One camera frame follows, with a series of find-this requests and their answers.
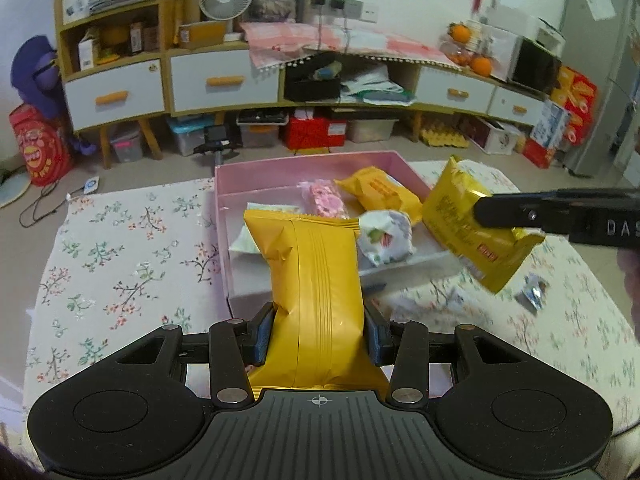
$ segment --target floor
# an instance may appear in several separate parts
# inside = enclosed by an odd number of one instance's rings
[[[100,158],[85,159],[59,184],[58,188],[40,205],[39,212],[46,212],[65,199],[66,193],[84,185],[91,176],[100,176],[99,192],[156,186],[195,178],[205,178],[212,174],[210,156],[182,157],[172,147],[171,139],[166,139],[164,160],[161,162],[145,158],[136,163],[116,164],[105,171]],[[486,155],[475,146],[469,149],[429,148],[422,143],[394,136],[384,142],[354,144],[347,142],[342,148],[332,148],[335,152],[361,150],[395,150],[408,161],[443,160],[450,155],[470,158],[493,166],[506,174],[522,191],[550,190],[561,187],[616,187],[624,186],[622,176],[616,170],[603,172],[596,179],[579,179],[570,176],[561,168],[540,170],[521,155]],[[274,148],[252,148],[240,150],[233,162],[292,156],[284,146]],[[66,206],[30,229],[18,224],[18,215],[40,193],[31,187],[20,200],[0,210],[0,276],[2,278],[2,304],[0,305],[2,325],[0,328],[0,421],[3,420],[2,398],[5,406],[21,404],[21,387],[27,350],[31,317],[28,310],[36,300],[38,285],[49,257],[57,228],[66,216]],[[623,275],[616,264],[616,251],[605,248],[580,247],[576,249],[589,264],[596,277],[602,282],[620,310],[630,319],[631,304],[623,286]],[[4,410],[7,416],[13,412]]]

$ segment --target yellow snack bag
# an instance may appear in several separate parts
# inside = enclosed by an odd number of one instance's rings
[[[461,257],[480,283],[495,294],[545,237],[527,234],[520,228],[481,227],[473,207],[479,198],[487,195],[491,193],[460,170],[452,156],[424,202],[422,221],[436,240]]]
[[[388,381],[362,338],[358,219],[247,210],[244,222],[277,305],[266,362],[248,374],[256,398],[263,388],[375,389],[384,398]]]
[[[392,176],[374,166],[356,171],[335,183],[354,195],[367,211],[393,209],[406,213],[411,225],[422,219],[422,203]]]

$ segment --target orange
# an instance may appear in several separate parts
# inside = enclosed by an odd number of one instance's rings
[[[475,73],[484,77],[489,77],[491,75],[491,70],[493,69],[491,60],[488,57],[483,56],[473,58],[469,66]]]
[[[453,41],[462,44],[467,44],[471,39],[471,31],[463,23],[451,23],[449,25],[449,35],[453,38]]]

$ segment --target refrigerator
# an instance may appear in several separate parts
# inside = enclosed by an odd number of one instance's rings
[[[587,0],[566,0],[562,18],[561,32],[566,39],[562,63],[598,87],[591,131],[584,144],[571,148],[564,158],[564,165],[577,176],[596,176],[612,163],[609,150],[628,122],[628,106],[640,75],[629,39],[636,0],[611,3],[615,16],[595,20]]]

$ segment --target plastic storage bin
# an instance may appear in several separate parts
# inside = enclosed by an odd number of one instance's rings
[[[357,170],[377,166],[424,200],[429,187],[396,152],[331,153],[272,160],[224,164],[216,168],[216,225],[222,261],[223,289],[234,317],[251,319],[271,301],[271,273],[260,254],[230,253],[243,225],[248,202],[306,207],[298,184],[318,178],[346,178]],[[352,216],[363,212],[357,200],[345,193]],[[419,223],[414,228],[416,252],[404,262],[374,267],[361,256],[358,260],[362,286],[385,285],[386,290],[429,283],[456,275],[460,261],[443,248]]]
[[[135,162],[143,157],[141,136],[137,121],[118,125],[110,143],[119,162]]]
[[[175,144],[182,156],[193,155],[193,149],[204,143],[204,128],[213,126],[215,119],[211,115],[193,117],[181,121],[172,117],[166,123],[174,134]]]
[[[242,146],[244,148],[270,148],[278,142],[279,124],[269,123],[241,123],[240,127]]]
[[[347,126],[347,139],[352,142],[389,140],[397,122],[397,119],[351,121]]]

